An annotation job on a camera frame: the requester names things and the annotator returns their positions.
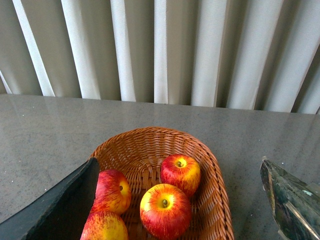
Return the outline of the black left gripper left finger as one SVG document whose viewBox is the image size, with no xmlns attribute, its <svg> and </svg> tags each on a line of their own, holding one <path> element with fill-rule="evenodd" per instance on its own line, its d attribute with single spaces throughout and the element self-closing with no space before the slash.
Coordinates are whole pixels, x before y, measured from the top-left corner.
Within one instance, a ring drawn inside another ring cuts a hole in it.
<svg viewBox="0 0 320 240">
<path fill-rule="evenodd" d="M 0 224 L 2 240 L 78 240 L 96 198 L 100 166 L 92 157 Z"/>
</svg>

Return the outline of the worn left gripper right finger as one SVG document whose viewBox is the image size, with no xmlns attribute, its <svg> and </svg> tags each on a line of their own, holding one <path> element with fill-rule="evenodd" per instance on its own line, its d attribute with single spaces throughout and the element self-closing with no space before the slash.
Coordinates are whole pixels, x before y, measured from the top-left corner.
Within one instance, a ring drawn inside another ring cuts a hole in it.
<svg viewBox="0 0 320 240">
<path fill-rule="evenodd" d="M 265 156 L 260 176 L 282 239 L 318 240 L 320 186 L 303 182 Z"/>
</svg>

